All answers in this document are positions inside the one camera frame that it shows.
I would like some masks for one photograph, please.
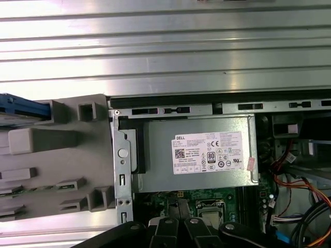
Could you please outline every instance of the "screw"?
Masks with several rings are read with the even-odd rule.
[[[190,222],[191,222],[192,224],[197,224],[197,223],[199,223],[199,220],[198,220],[198,219],[192,219],[192,220],[190,220]]]
[[[228,225],[225,226],[225,228],[226,228],[227,230],[234,230],[234,225],[232,225],[232,224],[228,224]]]
[[[131,230],[138,230],[140,227],[138,225],[136,226],[131,226]]]

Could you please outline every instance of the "wire bundle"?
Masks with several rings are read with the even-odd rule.
[[[284,154],[278,160],[276,160],[274,163],[272,163],[272,165],[270,167],[270,171],[273,174],[274,180],[278,185],[290,189],[290,200],[289,200],[289,203],[288,203],[286,209],[282,212],[282,214],[284,214],[287,211],[287,209],[291,203],[291,193],[292,193],[291,189],[308,189],[308,190],[311,190],[317,197],[319,197],[321,199],[321,201],[314,204],[302,216],[302,218],[299,220],[298,225],[293,230],[292,238],[294,238],[295,246],[303,247],[303,238],[304,238],[305,231],[308,228],[308,225],[314,219],[316,219],[320,214],[325,212],[326,210],[328,210],[328,209],[331,210],[331,201],[324,193],[322,193],[320,190],[313,187],[308,182],[308,180],[305,178],[302,178],[301,180],[294,181],[294,182],[283,182],[278,178],[278,175],[281,174],[282,164],[285,161],[286,157],[288,156],[290,149],[292,147],[292,144],[293,144],[293,140],[289,140]],[[307,246],[313,247],[313,246],[322,245],[330,234],[331,234],[331,225],[322,237],[316,239],[315,241],[311,242]]]
[[[303,215],[292,215],[292,216],[285,216],[285,217],[274,216],[273,223],[275,223],[275,224],[295,224],[295,223],[299,223],[301,221],[302,216]]]

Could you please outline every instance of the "barcode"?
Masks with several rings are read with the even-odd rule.
[[[175,158],[184,159],[185,158],[185,149],[175,149]]]

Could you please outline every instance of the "black cable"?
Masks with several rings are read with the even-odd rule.
[[[309,224],[328,209],[329,206],[321,200],[306,211],[301,221],[295,226],[291,233],[291,241],[293,241],[295,247],[303,247],[304,234]]]
[[[294,244],[295,244],[295,247],[299,247],[300,244],[302,244],[303,242],[303,236],[299,237],[299,232],[301,231],[302,229],[302,226],[304,226],[306,223],[307,223],[307,220],[310,220],[311,217],[316,213],[316,212],[319,212],[321,210],[323,210],[324,208],[326,208],[327,210],[327,207],[326,207],[326,203],[323,202],[323,201],[320,201],[318,202],[317,204],[313,205],[310,209],[308,209],[308,211],[304,214],[304,216],[302,217],[301,221],[299,224],[297,224],[297,226],[295,227],[295,230],[296,230],[296,236],[295,236],[295,241],[294,241]]]
[[[299,233],[298,233],[298,246],[299,248],[303,247],[303,239],[304,239],[304,235],[305,235],[305,232],[309,226],[309,224],[315,220],[318,216],[320,216],[322,213],[324,213],[325,211],[327,211],[329,208],[329,206],[325,206],[323,208],[319,208],[319,209],[316,209],[314,212],[312,212],[308,217],[307,217],[307,220],[306,221],[303,221],[301,226],[300,226],[300,229],[299,229]]]

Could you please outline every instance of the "metal frame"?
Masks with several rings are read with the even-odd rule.
[[[322,101],[331,99],[305,99],[294,101],[260,101],[260,102],[238,102],[238,103],[222,103],[223,114],[243,114],[243,113],[274,113],[274,112],[302,112],[302,111],[317,111],[331,110],[331,106],[322,106]],[[291,103],[301,104],[302,102],[310,102],[311,107],[290,107]],[[239,110],[239,105],[262,104],[262,109]]]
[[[111,131],[113,137],[115,200],[117,223],[133,221],[131,190],[131,147],[125,133],[119,131],[118,116],[113,114]]]

